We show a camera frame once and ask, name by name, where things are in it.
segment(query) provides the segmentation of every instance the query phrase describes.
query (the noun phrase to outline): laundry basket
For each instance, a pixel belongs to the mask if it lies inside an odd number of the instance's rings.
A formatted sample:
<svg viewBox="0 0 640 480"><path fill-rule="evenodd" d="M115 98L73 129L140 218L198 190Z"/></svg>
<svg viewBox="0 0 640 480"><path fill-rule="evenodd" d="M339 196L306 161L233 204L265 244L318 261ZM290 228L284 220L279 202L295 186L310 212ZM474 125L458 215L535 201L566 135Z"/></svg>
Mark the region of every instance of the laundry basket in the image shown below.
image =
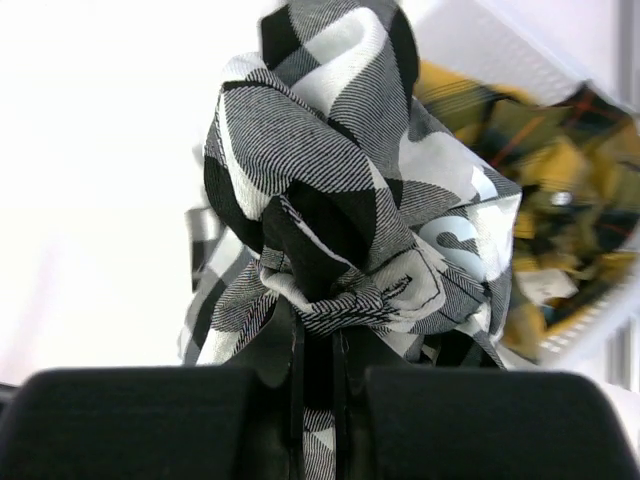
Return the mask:
<svg viewBox="0 0 640 480"><path fill-rule="evenodd" d="M409 16L421 18L414 23L421 57L450 70L486 83L524 88L544 104L565 99L589 78L570 57L545 45L485 0L406 1L403 7ZM627 248L637 250L639 242L636 234ZM639 280L636 263L627 281L597 302L579 323L540 345L536 365L500 348L503 360L515 368L575 367L632 321L640 310Z"/></svg>

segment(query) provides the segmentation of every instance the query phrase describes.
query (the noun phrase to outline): checkered fabric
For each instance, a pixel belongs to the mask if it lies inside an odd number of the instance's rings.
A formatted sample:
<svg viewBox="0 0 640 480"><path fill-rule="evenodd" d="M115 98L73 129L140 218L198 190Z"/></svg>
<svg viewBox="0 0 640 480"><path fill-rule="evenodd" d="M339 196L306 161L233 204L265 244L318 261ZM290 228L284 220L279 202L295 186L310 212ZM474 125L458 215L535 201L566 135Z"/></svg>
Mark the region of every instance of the checkered fabric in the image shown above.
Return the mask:
<svg viewBox="0 0 640 480"><path fill-rule="evenodd" d="M579 321L625 281L636 259L616 252L640 214L640 137L632 117L589 82L541 106L526 92L483 85L427 61L417 98L475 153L523 188L518 272L560 269L578 293L534 305L514 281L504 343L535 359L545 336Z"/></svg>
<svg viewBox="0 0 640 480"><path fill-rule="evenodd" d="M368 326L420 361L457 331L500 364L520 189L413 98L396 2L290 0L261 36L224 68L204 146L184 362L229 359L284 295L311 336ZM333 476L332 428L305 413L310 479Z"/></svg>

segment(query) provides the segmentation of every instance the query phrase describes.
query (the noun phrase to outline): yellow and black plaid fabric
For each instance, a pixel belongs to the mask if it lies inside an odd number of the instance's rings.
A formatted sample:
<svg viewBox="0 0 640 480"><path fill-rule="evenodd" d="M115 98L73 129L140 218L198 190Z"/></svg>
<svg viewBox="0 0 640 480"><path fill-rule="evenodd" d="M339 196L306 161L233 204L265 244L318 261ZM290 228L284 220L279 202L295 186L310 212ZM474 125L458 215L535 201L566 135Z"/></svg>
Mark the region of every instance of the yellow and black plaid fabric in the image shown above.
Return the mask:
<svg viewBox="0 0 640 480"><path fill-rule="evenodd" d="M416 97L456 137L523 187L504 342L535 359L539 343L574 324L623 282L635 253L617 251L640 219L640 137L632 117L589 83L552 106L421 63ZM534 305L519 272L560 269L578 288Z"/></svg>

